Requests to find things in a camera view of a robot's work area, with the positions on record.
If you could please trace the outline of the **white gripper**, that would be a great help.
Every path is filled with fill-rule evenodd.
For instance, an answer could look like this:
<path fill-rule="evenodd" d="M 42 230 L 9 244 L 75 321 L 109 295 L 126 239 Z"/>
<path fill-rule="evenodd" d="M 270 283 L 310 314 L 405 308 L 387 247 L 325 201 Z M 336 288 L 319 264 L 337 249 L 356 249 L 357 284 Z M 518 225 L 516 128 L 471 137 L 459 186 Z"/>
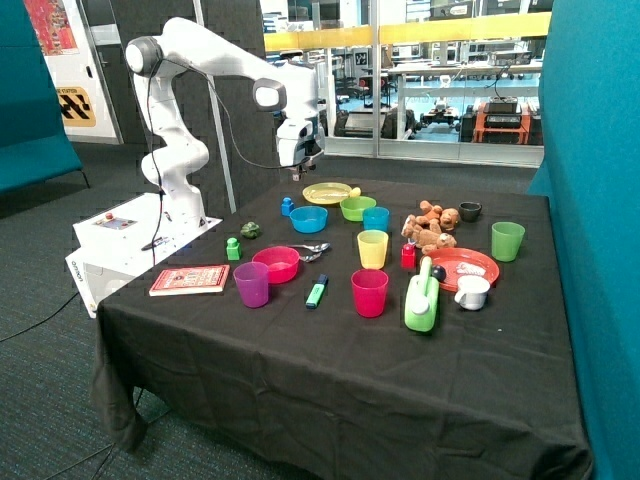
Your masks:
<path fill-rule="evenodd" d="M 324 153 L 324 129 L 318 117 L 286 118 L 276 131 L 276 143 L 281 167 L 293 168 L 308 162 L 306 169 L 315 171 L 316 164 L 313 161 Z M 301 179 L 299 168 L 293 170 L 292 179 Z"/>

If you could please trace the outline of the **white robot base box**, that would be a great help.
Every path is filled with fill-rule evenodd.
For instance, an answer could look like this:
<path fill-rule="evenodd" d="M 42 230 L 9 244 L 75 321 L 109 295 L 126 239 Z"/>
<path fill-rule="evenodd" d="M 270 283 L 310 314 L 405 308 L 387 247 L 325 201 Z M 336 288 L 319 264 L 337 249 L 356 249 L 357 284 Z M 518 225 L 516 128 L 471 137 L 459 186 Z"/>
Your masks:
<path fill-rule="evenodd" d="M 79 248 L 66 257 L 88 315 L 100 301 L 153 268 L 219 218 L 180 213 L 168 196 L 144 193 L 73 225 Z"/>

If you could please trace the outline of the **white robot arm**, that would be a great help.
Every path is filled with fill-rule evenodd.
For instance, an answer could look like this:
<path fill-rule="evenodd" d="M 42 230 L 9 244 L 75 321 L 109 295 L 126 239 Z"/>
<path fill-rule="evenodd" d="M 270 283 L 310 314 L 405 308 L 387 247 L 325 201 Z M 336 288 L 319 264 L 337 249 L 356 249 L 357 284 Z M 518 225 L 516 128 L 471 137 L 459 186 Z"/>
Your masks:
<path fill-rule="evenodd" d="M 146 125 L 165 142 L 164 147 L 144 157 L 142 170 L 164 192 L 171 223 L 178 228 L 199 228 L 206 223 L 201 193 L 187 177 L 208 162 L 209 150 L 184 124 L 172 88 L 175 76 L 191 70 L 253 80 L 252 95 L 258 109 L 280 111 L 285 116 L 276 132 L 281 166 L 299 169 L 312 164 L 324 151 L 318 82 L 308 66 L 270 64 L 180 17 L 169 19 L 158 36 L 130 41 L 125 58 Z"/>

